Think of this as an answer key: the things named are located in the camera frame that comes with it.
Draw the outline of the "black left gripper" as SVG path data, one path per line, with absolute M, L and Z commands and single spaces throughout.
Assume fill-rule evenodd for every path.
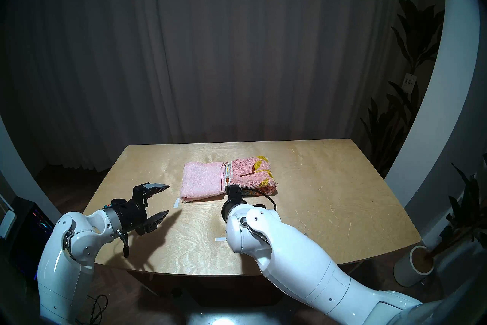
M 146 212 L 146 208 L 149 205 L 148 198 L 168 188 L 170 186 L 166 184 L 145 183 L 133 188 L 132 198 L 128 201 L 122 198 L 112 199 L 110 208 L 116 212 L 122 232 L 128 233 L 135 230 L 139 236 L 142 236 L 145 233 L 151 233 L 156 230 L 158 225 L 168 215 L 169 210 L 159 212 L 148 218 Z

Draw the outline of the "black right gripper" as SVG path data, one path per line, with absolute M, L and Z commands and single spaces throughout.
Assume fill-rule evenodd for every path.
M 222 206 L 222 218 L 224 222 L 228 221 L 230 212 L 239 205 L 246 205 L 247 202 L 243 200 L 241 188 L 239 185 L 232 184 L 225 186 L 225 193 L 228 197 Z

